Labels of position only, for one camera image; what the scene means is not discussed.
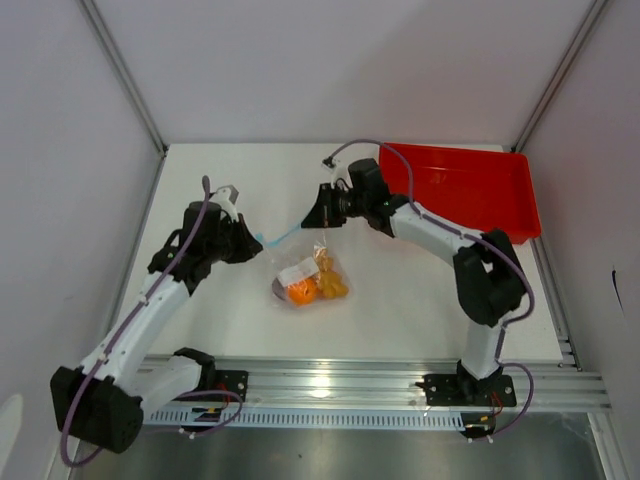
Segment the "clear zip top bag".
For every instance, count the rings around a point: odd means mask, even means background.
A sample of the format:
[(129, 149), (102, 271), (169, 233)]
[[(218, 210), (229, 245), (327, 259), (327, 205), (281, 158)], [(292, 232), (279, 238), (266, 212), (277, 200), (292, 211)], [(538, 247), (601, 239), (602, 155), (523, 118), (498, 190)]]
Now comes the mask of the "clear zip top bag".
[(270, 288), (275, 299), (290, 309), (337, 302), (350, 294), (350, 281), (326, 229), (292, 226), (268, 239), (256, 235), (270, 260)]

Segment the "yellow food pieces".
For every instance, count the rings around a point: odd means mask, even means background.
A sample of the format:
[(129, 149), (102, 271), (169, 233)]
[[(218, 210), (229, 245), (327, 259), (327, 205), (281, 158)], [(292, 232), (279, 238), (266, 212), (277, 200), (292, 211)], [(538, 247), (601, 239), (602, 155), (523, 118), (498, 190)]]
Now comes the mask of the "yellow food pieces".
[(349, 288), (343, 281), (343, 277), (334, 269), (334, 258), (329, 255), (326, 247), (314, 252), (314, 261), (318, 267), (315, 278), (321, 297), (324, 300), (346, 297)]

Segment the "orange fruit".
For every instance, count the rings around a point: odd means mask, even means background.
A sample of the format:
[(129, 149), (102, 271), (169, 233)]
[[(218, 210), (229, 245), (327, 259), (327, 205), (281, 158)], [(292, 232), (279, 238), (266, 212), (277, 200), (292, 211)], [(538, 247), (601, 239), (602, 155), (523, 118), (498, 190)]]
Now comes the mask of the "orange fruit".
[(290, 302), (297, 306), (313, 303), (318, 295), (318, 287), (313, 278), (306, 278), (298, 283), (286, 287), (286, 294)]

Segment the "purple onion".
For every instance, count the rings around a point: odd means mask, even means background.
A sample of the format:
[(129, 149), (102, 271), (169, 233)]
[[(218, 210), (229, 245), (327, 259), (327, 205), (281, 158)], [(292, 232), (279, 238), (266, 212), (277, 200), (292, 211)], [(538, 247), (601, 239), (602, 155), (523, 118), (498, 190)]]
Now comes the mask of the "purple onion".
[(277, 278), (273, 280), (271, 287), (272, 292), (276, 297), (280, 298), (281, 300), (286, 299), (286, 289)]

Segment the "white garlic piece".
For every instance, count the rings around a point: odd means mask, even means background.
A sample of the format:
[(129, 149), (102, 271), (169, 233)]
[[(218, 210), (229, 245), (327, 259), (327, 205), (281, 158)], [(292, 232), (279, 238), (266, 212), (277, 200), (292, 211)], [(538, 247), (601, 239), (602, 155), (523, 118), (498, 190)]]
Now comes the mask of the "white garlic piece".
[(287, 267), (279, 272), (277, 279), (287, 287), (306, 278), (313, 277), (319, 272), (318, 265), (312, 257), (307, 257), (295, 265)]

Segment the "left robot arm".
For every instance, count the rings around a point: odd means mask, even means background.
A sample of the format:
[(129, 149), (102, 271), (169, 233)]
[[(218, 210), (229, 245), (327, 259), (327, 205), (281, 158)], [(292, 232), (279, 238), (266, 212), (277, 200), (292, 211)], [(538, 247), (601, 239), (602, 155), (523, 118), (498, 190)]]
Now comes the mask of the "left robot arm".
[(181, 228), (152, 257), (136, 303), (79, 366), (61, 366), (53, 374), (50, 390), (62, 454), (70, 437), (122, 453), (144, 420), (173, 400), (242, 403), (240, 394), (221, 388), (214, 357), (193, 348), (178, 349), (150, 373), (139, 371), (164, 326), (215, 264), (245, 263), (261, 252), (235, 203), (228, 186), (191, 203)]

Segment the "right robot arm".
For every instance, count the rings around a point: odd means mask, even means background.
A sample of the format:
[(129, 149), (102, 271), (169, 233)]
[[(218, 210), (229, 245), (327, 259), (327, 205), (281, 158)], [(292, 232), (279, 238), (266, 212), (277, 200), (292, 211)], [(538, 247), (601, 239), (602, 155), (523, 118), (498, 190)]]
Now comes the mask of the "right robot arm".
[(363, 218), (390, 238), (423, 248), (454, 271), (456, 294), (470, 320), (464, 353), (456, 367), (458, 395), (468, 403), (489, 396), (500, 378), (506, 329), (525, 319), (520, 307), (533, 292), (508, 235), (470, 229), (424, 208), (411, 194), (391, 192), (372, 158), (342, 165), (324, 159), (331, 179), (302, 220), (304, 229), (339, 228)]

